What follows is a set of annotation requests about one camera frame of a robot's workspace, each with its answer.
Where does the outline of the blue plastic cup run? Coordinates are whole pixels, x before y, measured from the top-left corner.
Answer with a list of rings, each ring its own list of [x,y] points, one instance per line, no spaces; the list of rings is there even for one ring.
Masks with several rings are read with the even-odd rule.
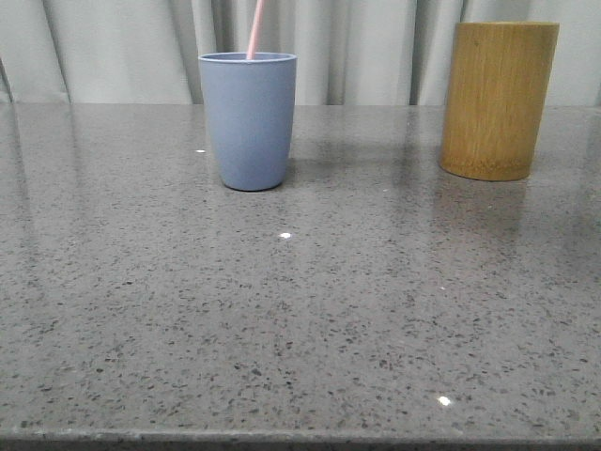
[[[225,186],[244,192],[280,185],[293,126],[294,54],[198,57],[207,131]]]

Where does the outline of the pink chopstick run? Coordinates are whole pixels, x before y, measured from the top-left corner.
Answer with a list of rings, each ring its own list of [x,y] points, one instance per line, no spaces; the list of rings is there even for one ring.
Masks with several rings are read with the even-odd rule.
[[[248,46],[246,49],[246,55],[245,55],[246,60],[254,60],[255,59],[255,55],[257,52],[257,48],[258,48],[264,7],[265,7],[264,0],[256,1],[255,8],[254,8],[254,18],[253,18],[253,23],[252,23],[252,27],[251,27],[251,33],[250,33],[250,37],[249,37],[249,41],[248,41]]]

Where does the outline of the bamboo cylindrical holder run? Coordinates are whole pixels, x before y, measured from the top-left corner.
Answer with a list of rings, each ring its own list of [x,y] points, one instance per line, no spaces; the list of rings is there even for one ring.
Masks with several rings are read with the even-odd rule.
[[[458,23],[440,166],[467,179],[510,181],[531,172],[560,26]]]

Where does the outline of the grey pleated curtain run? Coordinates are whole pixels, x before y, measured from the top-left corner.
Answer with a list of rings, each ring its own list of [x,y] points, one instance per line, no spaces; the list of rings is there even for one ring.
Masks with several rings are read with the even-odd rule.
[[[242,52],[252,1],[5,1],[4,102],[202,100],[197,59]],[[298,58],[300,104],[441,105],[455,26],[554,22],[550,105],[600,102],[596,1],[269,1],[263,52]]]

